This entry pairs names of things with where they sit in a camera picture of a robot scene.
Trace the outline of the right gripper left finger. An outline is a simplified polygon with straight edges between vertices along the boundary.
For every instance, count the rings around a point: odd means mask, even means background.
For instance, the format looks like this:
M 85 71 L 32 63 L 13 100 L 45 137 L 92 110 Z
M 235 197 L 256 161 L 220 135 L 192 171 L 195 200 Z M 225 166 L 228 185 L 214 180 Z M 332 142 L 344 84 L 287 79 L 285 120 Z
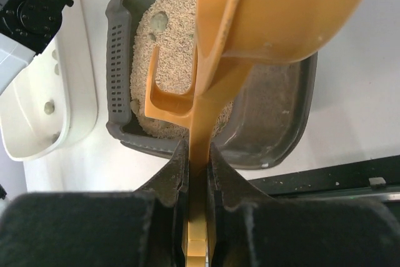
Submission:
M 184 266 L 188 144 L 135 191 L 29 193 L 1 216 L 2 266 Z

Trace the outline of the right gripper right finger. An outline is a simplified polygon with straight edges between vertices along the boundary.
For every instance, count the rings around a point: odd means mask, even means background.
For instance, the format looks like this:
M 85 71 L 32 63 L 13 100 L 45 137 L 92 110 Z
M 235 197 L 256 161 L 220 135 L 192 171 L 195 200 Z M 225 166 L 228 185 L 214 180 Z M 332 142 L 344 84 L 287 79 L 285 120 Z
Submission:
M 211 266 L 398 266 L 399 221 L 370 199 L 273 198 L 211 146 Z

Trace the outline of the grey litter box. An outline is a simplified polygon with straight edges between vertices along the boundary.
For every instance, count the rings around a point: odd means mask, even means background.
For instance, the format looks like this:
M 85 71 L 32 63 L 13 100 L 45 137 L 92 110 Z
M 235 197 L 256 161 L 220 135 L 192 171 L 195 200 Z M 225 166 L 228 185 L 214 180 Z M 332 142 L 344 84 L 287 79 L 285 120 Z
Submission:
M 196 0 L 110 0 L 106 9 L 107 105 L 109 134 L 137 151 L 169 158 L 186 128 L 144 115 L 149 60 L 159 46 L 156 82 L 160 89 L 185 93 L 192 80 Z M 151 17 L 168 16 L 163 33 L 151 29 Z M 148 34 L 156 36 L 156 42 Z M 254 66 L 240 93 L 219 115 L 213 141 L 238 169 L 281 163 L 298 144 L 308 120 L 317 57 L 280 66 Z M 137 99 L 134 114 L 130 102 Z

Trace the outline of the yellow litter scoop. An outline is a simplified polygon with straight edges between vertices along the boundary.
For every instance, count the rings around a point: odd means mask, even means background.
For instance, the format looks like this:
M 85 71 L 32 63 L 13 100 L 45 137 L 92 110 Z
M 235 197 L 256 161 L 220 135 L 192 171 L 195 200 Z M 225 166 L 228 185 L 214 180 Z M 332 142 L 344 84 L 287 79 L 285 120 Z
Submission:
M 206 262 L 206 178 L 212 130 L 257 64 L 295 63 L 317 52 L 361 0 L 197 0 L 192 83 L 184 94 L 156 84 L 154 48 L 145 115 L 189 130 L 187 266 Z

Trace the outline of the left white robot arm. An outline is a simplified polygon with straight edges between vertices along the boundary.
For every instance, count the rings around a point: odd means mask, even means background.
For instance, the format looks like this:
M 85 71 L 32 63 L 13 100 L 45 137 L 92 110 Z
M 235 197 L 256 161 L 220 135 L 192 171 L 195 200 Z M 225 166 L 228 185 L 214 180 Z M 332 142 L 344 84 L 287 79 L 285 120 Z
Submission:
M 1 0 L 1 90 L 41 54 L 73 0 Z

